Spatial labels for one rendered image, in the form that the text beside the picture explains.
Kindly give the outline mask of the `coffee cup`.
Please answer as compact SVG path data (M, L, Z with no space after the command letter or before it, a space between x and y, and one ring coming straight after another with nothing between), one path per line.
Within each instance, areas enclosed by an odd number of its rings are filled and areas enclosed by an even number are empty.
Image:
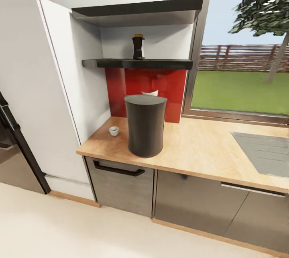
M118 127L111 127L111 128L109 128L109 132L111 133L111 135L117 136L118 132L119 132L119 128Z

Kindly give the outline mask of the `bottle of coffee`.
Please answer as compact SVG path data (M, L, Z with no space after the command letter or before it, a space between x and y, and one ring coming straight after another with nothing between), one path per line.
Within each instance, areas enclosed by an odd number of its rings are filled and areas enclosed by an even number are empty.
M143 35L135 34L132 40L134 43L133 59L145 59L143 52L143 45L145 42L145 38L143 38Z

